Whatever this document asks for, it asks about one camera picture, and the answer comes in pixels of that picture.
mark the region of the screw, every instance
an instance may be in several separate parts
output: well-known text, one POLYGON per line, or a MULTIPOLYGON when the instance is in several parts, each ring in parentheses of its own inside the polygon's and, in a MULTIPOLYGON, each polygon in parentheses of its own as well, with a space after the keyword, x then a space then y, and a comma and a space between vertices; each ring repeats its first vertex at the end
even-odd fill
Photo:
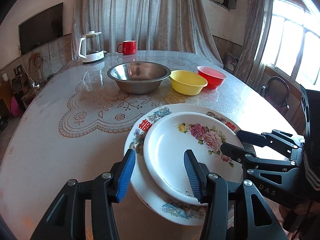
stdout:
POLYGON ((76 184, 76 180, 75 179, 69 179, 67 184, 68 184, 68 186, 73 186, 74 184, 76 184))
POLYGON ((104 179, 110 179, 111 176, 112 176, 112 175, 111 175, 110 172, 105 172, 105 173, 102 174, 102 177, 103 177, 104 179))
POLYGON ((251 180, 248 180, 248 179, 245 179, 245 180, 243 181, 243 184, 244 184, 245 186, 247 186, 247 187, 250 187, 250 186, 252 186, 252 181, 251 181, 251 180))
POLYGON ((209 179, 217 179, 217 178, 218 178, 218 175, 215 174, 215 173, 209 173, 209 174, 208 174, 208 177, 209 177, 209 179))

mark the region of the large plate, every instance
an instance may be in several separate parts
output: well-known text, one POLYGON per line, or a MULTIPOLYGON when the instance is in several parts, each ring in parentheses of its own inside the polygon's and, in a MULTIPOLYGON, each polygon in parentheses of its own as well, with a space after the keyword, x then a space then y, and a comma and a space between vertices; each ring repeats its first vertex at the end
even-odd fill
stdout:
POLYGON ((225 180, 240 183, 242 165, 220 151, 223 142, 243 148, 235 133, 222 122, 194 112, 169 114, 148 131, 143 155, 154 181, 170 196, 188 204, 200 204, 194 197, 186 169, 184 152, 191 149, 198 162, 206 164, 225 180))
MULTIPOLYGON (((204 222, 206 207, 183 203, 164 192, 151 177, 143 157, 145 131, 162 117, 185 111, 207 114, 214 117, 231 128, 235 133, 240 130, 233 121, 217 111, 204 106, 191 104, 160 106, 145 114, 134 124, 124 145, 124 155, 128 148, 134 149, 137 152, 131 185, 138 197, 150 209, 174 223, 187 226, 201 226, 204 222)), ((254 152, 254 148, 250 144, 244 144, 244 148, 254 152)), ((233 210, 229 212, 229 217, 232 217, 232 215, 233 210)))

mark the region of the gray curtain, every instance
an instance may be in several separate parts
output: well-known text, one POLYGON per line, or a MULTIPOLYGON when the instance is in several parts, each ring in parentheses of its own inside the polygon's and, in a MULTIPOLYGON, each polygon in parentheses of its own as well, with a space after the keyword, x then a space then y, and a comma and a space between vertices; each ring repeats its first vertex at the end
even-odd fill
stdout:
POLYGON ((75 0, 73 58, 77 39, 91 30, 102 32, 107 52, 136 40, 140 50, 192 52, 223 67, 202 0, 75 0))
POLYGON ((244 45, 234 75, 259 90, 265 64, 261 61, 267 42, 274 0, 248 0, 244 45))

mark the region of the metal basin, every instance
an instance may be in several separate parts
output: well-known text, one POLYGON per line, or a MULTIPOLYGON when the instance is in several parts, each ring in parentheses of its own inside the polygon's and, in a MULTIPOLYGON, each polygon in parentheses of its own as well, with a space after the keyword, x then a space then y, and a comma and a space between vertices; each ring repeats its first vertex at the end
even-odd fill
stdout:
POLYGON ((115 80, 123 92, 147 94, 156 90, 171 71, 166 66, 145 61, 128 62, 108 70, 108 77, 115 80))

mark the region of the electric kettle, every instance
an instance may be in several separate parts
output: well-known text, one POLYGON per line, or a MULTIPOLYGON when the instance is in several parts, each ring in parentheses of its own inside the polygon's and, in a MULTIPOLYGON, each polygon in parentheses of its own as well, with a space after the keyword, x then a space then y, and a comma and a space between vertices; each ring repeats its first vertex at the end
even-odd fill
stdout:
POLYGON ((82 62, 93 62, 104 57, 104 51, 100 47, 100 34, 101 32, 95 33, 94 31, 90 31, 78 39, 77 55, 81 58, 82 62))

